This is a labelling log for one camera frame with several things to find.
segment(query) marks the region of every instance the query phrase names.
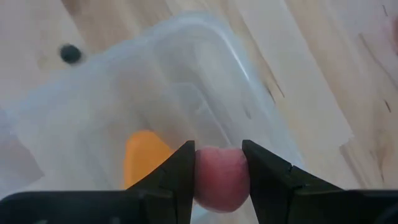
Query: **clear plastic container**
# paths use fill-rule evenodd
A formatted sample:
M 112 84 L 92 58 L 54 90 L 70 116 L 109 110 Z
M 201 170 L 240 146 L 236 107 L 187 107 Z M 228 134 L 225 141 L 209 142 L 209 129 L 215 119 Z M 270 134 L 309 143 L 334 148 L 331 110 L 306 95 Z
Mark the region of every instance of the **clear plastic container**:
M 37 170 L 35 180 L 0 185 L 1 196 L 120 189 L 126 139 L 141 129 L 153 130 L 174 149 L 189 139 L 198 147 L 240 147 L 252 139 L 301 166 L 241 45 L 208 14 L 174 17 L 62 73 L 62 80 L 7 108 L 0 119 L 5 136 L 31 154 L 13 158 L 20 166 L 14 176 Z M 0 151 L 0 164 L 9 158 Z M 34 161 L 21 162 L 29 158 Z M 1 182 L 12 178 L 0 170 Z

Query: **wooden floor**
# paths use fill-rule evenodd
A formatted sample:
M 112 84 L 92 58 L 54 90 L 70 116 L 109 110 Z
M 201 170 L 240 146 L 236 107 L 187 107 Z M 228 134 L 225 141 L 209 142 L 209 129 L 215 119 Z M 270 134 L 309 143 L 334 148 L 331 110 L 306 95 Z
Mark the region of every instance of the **wooden floor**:
M 243 41 L 309 172 L 346 189 L 398 188 L 398 57 L 381 34 L 398 15 L 394 0 L 0 0 L 0 106 L 58 79 L 55 71 L 68 68 L 58 56 L 64 43 L 89 60 L 196 10 L 218 16 Z M 294 59 L 284 64 L 270 43 L 289 37 L 298 41 L 279 46 Z M 201 222 L 256 221 L 247 204 Z

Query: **black clamp jaw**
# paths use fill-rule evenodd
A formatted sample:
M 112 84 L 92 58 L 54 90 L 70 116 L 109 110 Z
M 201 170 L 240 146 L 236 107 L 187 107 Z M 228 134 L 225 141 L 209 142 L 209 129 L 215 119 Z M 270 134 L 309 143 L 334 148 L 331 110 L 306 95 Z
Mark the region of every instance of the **black clamp jaw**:
M 398 223 L 398 191 L 341 190 L 252 141 L 250 195 L 260 224 Z M 0 201 L 0 223 L 190 223 L 195 143 L 127 190 L 28 192 Z
M 260 224 L 398 223 L 398 191 L 342 190 L 252 141 L 242 150 Z

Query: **orange object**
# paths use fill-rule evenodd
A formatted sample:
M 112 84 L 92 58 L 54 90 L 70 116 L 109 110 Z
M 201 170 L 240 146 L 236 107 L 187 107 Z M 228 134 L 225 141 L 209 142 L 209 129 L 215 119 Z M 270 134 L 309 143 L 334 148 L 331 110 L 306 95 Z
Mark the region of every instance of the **orange object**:
M 155 170 L 173 154 L 152 131 L 139 131 L 126 142 L 124 188 L 127 189 Z

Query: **plastic container lid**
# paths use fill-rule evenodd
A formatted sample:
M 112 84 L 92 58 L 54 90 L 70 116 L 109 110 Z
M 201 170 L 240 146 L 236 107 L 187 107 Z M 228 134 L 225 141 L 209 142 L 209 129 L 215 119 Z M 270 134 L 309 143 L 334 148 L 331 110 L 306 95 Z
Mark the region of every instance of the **plastic container lid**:
M 301 166 L 242 47 L 208 14 L 174 17 L 62 73 L 0 116 L 0 144 L 24 152 L 0 151 L 0 196 L 120 189 L 126 140 L 143 129 L 173 149 L 251 139 Z

